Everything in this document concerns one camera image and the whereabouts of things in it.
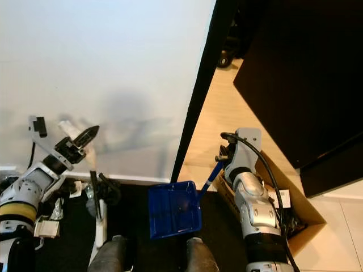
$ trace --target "black cable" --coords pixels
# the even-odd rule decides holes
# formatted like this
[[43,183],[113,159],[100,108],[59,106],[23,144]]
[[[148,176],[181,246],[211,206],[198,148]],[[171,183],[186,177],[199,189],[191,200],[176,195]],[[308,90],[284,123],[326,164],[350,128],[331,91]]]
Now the black cable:
[[281,235],[285,238],[285,249],[286,249],[286,255],[288,256],[288,259],[290,260],[290,263],[294,269],[295,272],[300,272],[299,268],[297,267],[296,263],[295,263],[295,260],[293,258],[293,255],[290,251],[290,248],[289,248],[289,244],[288,244],[288,239],[286,237],[286,226],[284,224],[284,221],[282,219],[282,198],[281,198],[281,194],[280,194],[280,191],[278,189],[278,186],[277,186],[277,182],[276,182],[276,179],[275,179],[275,176],[273,175],[272,171],[271,171],[271,168],[270,166],[268,165],[266,159],[264,158],[264,156],[261,154],[260,151],[258,151],[256,149],[256,147],[254,147],[250,142],[248,142],[247,140],[237,136],[236,134],[234,133],[228,133],[228,132],[223,132],[221,133],[221,137],[223,139],[228,139],[228,137],[232,137],[242,143],[244,143],[246,146],[248,146],[258,157],[259,159],[261,160],[261,162],[263,163],[263,165],[265,166],[267,172],[268,172],[268,175],[270,176],[270,179],[272,181],[272,184],[273,184],[273,187],[275,188],[275,192],[276,192],[276,196],[277,196],[277,202],[278,202],[278,206],[280,207],[280,216],[278,216],[277,212],[276,212],[276,209],[275,209],[275,206],[274,204],[272,204],[273,208],[275,209],[275,213],[277,215],[277,220],[279,221],[280,223],[280,227],[281,227]]
[[278,190],[278,186],[277,186],[277,182],[276,182],[276,179],[275,179],[275,176],[273,175],[266,159],[264,158],[264,156],[261,154],[260,151],[258,151],[256,149],[256,147],[254,147],[252,144],[250,144],[247,140],[237,136],[236,134],[234,133],[228,133],[228,132],[223,132],[221,133],[221,137],[223,139],[226,139],[228,137],[232,137],[242,143],[244,143],[246,146],[248,146],[258,157],[259,159],[261,160],[261,162],[263,163],[263,165],[265,166],[267,172],[268,172],[268,175],[270,176],[270,179],[272,181],[272,184],[273,184],[273,187],[275,188],[275,192],[276,192],[276,196],[277,196],[277,202],[278,202],[278,206],[280,207],[280,220],[281,222],[283,222],[283,217],[282,217],[282,198],[281,198],[281,194],[280,194],[280,191]]
[[275,204],[273,203],[273,198],[268,197],[268,200],[269,200],[269,202],[271,203],[271,205],[272,205],[272,207],[273,207],[273,210],[275,211],[275,214],[276,214],[276,217],[277,217],[277,221],[278,221],[278,223],[279,223],[279,224],[280,224],[280,226],[281,226],[281,225],[282,225],[282,223],[281,223],[281,219],[280,219],[280,216],[279,216],[279,214],[278,214],[278,212],[277,212],[277,210],[276,210]]
[[33,142],[32,144],[32,152],[30,154],[30,160],[29,160],[29,164],[28,164],[28,169],[30,168],[30,166],[32,166],[33,164],[33,160],[34,160],[34,153],[35,153],[35,142]]

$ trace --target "white baseboard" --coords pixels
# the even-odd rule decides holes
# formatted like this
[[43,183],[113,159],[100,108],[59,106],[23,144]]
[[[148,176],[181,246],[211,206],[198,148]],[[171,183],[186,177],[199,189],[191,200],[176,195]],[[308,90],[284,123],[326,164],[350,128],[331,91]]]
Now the white baseboard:
[[[73,178],[89,178],[90,173],[88,172],[64,172],[67,177]],[[143,176],[128,176],[128,175],[105,175],[109,179],[117,180],[124,184],[139,184],[139,185],[149,185],[158,183],[170,183],[169,178],[159,178],[159,177],[143,177]]]
[[0,165],[0,171],[15,171],[15,165]]

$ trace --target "wheel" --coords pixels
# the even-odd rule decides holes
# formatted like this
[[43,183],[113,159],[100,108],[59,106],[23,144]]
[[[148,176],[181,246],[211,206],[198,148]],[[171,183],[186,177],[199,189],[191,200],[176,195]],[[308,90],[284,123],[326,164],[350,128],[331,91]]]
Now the wheel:
[[226,68],[231,65],[233,60],[233,57],[228,54],[227,51],[223,50],[220,56],[220,59],[218,60],[217,66],[219,68]]

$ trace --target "white label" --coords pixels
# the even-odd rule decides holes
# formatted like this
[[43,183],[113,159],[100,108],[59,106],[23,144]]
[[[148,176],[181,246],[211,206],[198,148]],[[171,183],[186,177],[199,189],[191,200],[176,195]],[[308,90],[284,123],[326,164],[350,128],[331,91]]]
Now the white label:
[[[276,192],[275,191],[268,191],[268,195],[275,200],[273,202],[275,208],[279,208],[278,206],[278,201],[277,201],[277,196],[276,196]],[[290,203],[290,191],[289,190],[280,190],[280,195],[281,195],[281,200],[282,200],[282,206],[284,208],[291,208],[291,203]]]

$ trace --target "yellow band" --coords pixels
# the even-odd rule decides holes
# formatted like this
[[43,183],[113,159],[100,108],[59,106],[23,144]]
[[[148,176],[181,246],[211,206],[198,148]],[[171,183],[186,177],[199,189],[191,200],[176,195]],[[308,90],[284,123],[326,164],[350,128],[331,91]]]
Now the yellow band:
[[9,203],[0,207],[0,215],[15,214],[24,216],[33,222],[36,219],[36,209],[26,203]]

